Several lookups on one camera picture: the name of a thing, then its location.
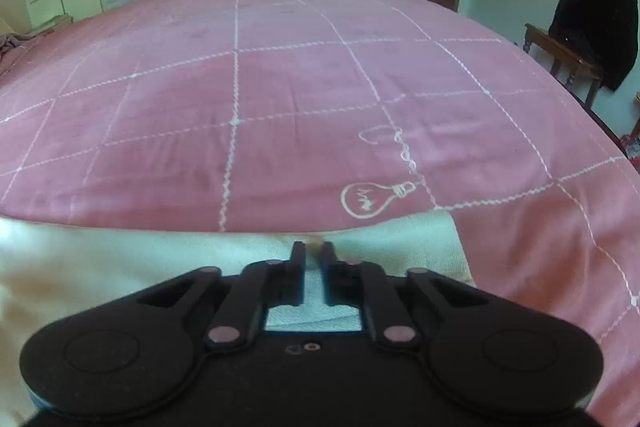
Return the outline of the white pants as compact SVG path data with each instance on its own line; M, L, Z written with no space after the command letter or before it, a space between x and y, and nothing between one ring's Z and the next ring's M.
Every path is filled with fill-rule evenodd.
M347 332L361 324L356 309L329 307L318 261L322 243L337 257L374 262L400 277L426 268L471 285L454 220L430 211L343 231L200 233L94 229L1 220L1 422L24 424L35 413L18 369L26 340L62 317L103 305L201 268L226 275L247 265L285 260L307 247L304 303L270 312L273 332Z

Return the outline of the pink checked bedspread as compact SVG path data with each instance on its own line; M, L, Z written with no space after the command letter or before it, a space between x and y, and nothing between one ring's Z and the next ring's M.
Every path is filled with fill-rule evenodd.
M591 402L639 420L639 177L530 56L423 0L145 0L1 61L1 421L32 413L39 327L200 265L230 233L363 231L449 212L461 274L575 323Z

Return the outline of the wooden chair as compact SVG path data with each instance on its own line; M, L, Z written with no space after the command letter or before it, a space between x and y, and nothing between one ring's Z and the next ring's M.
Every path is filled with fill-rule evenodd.
M593 102L602 87L603 72L602 68L581 57L576 52L572 51L563 43L560 43L555 38L552 38L548 32L530 24L525 24L525 35L523 42L523 51L529 54L532 45L537 48L541 48L544 52L547 52L553 58L550 74L559 80L560 70L565 67L567 69L567 78L563 82L565 89L574 93L575 80L580 78L588 78L590 80L590 87L584 101L579 100L586 109L592 109Z

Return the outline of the grey crumpled cloth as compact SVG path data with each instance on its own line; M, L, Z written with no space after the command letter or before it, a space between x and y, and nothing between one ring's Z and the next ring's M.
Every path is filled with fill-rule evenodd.
M19 58L25 51L32 46L34 38L28 35L3 34L0 37L1 63L9 63Z

